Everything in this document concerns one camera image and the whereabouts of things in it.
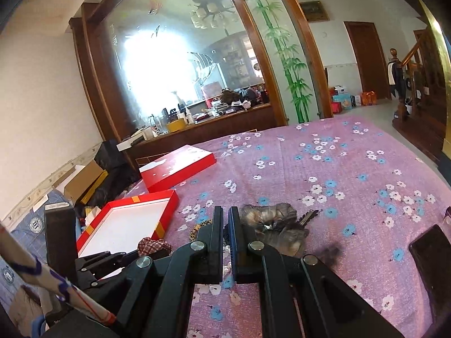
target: wooden door frame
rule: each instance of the wooden door frame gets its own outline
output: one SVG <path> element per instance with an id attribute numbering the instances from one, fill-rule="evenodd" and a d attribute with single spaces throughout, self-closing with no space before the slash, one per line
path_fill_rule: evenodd
<path id="1" fill-rule="evenodd" d="M 386 82 L 386 86 L 387 86 L 387 94 L 386 94 L 386 96 L 384 98 L 392 100 L 392 95 L 390 94 L 390 85 L 388 83 L 387 61 L 385 60 L 384 50 L 382 49 L 381 40 L 379 38 L 379 34 L 377 33 L 377 29 L 376 29 L 375 24 L 373 22 L 370 22 L 370 21 L 344 21 L 344 26 L 346 27 L 346 31 L 348 32 L 348 36 L 349 36 L 349 39 L 350 39 L 351 44 L 352 44 L 352 49 L 354 51 L 355 60 L 357 61 L 357 67 L 359 69 L 360 81 L 362 83 L 362 91 L 364 89 L 365 79 L 364 79 L 364 75 L 362 74 L 362 70 L 361 70 L 361 67 L 359 65 L 359 61 L 357 59 L 357 55 L 355 54 L 355 48 L 354 48 L 354 42 L 355 41 L 354 41 L 352 35 L 350 34 L 350 28 L 352 26 L 371 26 L 373 28 L 373 31 L 376 33 L 379 51 L 380 51 L 382 60 L 384 62 L 383 69 L 384 69 L 384 72 L 385 72 L 385 82 Z"/>

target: blue flower print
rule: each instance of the blue flower print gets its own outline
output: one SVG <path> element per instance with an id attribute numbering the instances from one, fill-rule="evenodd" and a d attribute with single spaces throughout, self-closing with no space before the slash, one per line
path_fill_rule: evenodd
<path id="1" fill-rule="evenodd" d="M 202 223 L 202 222 L 207 221 L 207 220 L 208 220 L 208 216 L 207 215 L 199 216 L 197 221 L 196 221 L 196 223 Z"/>
<path id="2" fill-rule="evenodd" d="M 224 319 L 224 315 L 222 314 L 221 309 L 218 305 L 215 305 L 211 308 L 210 318 L 212 318 L 214 321 L 222 321 Z"/>
<path id="3" fill-rule="evenodd" d="M 335 180 L 326 180 L 324 184 L 327 188 L 335 188 L 337 186 L 337 182 Z"/>
<path id="4" fill-rule="evenodd" d="M 258 204 L 261 206 L 268 206 L 269 205 L 269 199 L 266 197 L 260 197 L 258 199 Z"/>
<path id="5" fill-rule="evenodd" d="M 381 189 L 378 190 L 377 193 L 382 197 L 382 198 L 387 198 L 388 197 L 388 193 L 385 189 Z"/>
<path id="6" fill-rule="evenodd" d="M 345 237 L 350 237 L 351 235 L 355 235 L 355 225 L 353 225 L 352 223 L 348 223 L 343 231 L 341 232 Z"/>
<path id="7" fill-rule="evenodd" d="M 387 211 L 391 215 L 394 215 L 396 214 L 396 206 L 394 204 L 387 203 L 385 211 Z"/>
<path id="8" fill-rule="evenodd" d="M 397 262 L 400 262 L 400 261 L 402 261 L 403 258 L 404 258 L 404 250 L 402 250 L 401 248 L 393 250 L 393 259 L 394 260 L 396 260 Z"/>
<path id="9" fill-rule="evenodd" d="M 325 209 L 324 214 L 328 219 L 336 219 L 338 215 L 338 211 L 336 208 L 330 207 Z"/>
<path id="10" fill-rule="evenodd" d="M 227 278 L 224 280 L 224 282 L 222 283 L 222 288 L 232 288 L 234 284 L 235 284 L 235 282 L 233 280 L 233 276 L 231 274 L 229 274 L 227 276 Z"/>

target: floor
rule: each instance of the floor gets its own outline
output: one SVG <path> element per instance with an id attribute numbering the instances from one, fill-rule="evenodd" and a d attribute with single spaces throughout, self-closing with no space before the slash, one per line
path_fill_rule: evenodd
<path id="1" fill-rule="evenodd" d="M 352 110 L 344 111 L 341 114 L 335 114 L 334 116 L 335 117 L 346 117 L 349 115 L 358 115 L 358 116 L 364 117 L 367 120 L 370 120 L 375 126 L 379 127 L 381 130 L 387 132 L 392 137 L 394 137 L 396 140 L 401 142 L 404 146 L 406 146 L 411 151 L 413 151 L 451 189 L 451 186 L 446 182 L 445 178 L 438 171 L 437 165 L 432 160 L 430 160 L 425 154 L 423 154 L 420 150 L 418 150 L 415 146 L 413 146 L 409 141 L 407 141 L 403 136 L 401 136 L 400 133 L 393 128 L 393 126 L 392 126 L 393 113 L 395 112 L 397 105 L 398 105 L 397 100 L 383 99 L 383 100 L 379 100 L 378 104 L 375 106 L 357 107 L 357 108 L 353 108 Z"/>

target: wall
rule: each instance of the wall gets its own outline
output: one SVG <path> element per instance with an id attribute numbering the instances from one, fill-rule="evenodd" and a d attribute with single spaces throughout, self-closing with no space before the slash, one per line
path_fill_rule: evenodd
<path id="1" fill-rule="evenodd" d="M 72 34 L 24 32 L 16 17 L 0 35 L 0 220 L 55 170 L 101 142 Z"/>
<path id="2" fill-rule="evenodd" d="M 299 2 L 316 0 L 299 0 Z M 404 0 L 320 0 L 330 21 L 312 22 L 310 28 L 316 40 L 322 63 L 328 68 L 329 85 L 345 85 L 352 94 L 362 90 L 355 54 L 344 21 L 367 21 L 376 26 L 385 60 L 390 48 L 404 58 L 415 44 L 413 30 L 426 25 Z"/>

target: red box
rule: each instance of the red box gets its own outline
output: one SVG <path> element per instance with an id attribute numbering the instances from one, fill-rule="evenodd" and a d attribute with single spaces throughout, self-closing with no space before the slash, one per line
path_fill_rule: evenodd
<path id="1" fill-rule="evenodd" d="M 332 106 L 332 113 L 334 113 L 334 114 L 341 113 L 343 110 L 340 102 L 332 102 L 331 106 Z"/>
<path id="2" fill-rule="evenodd" d="M 144 237 L 162 239 L 178 206 L 175 190 L 108 202 L 78 238 L 78 255 L 129 253 Z"/>
<path id="3" fill-rule="evenodd" d="M 139 168 L 149 190 L 166 190 L 216 163 L 213 153 L 185 145 Z"/>

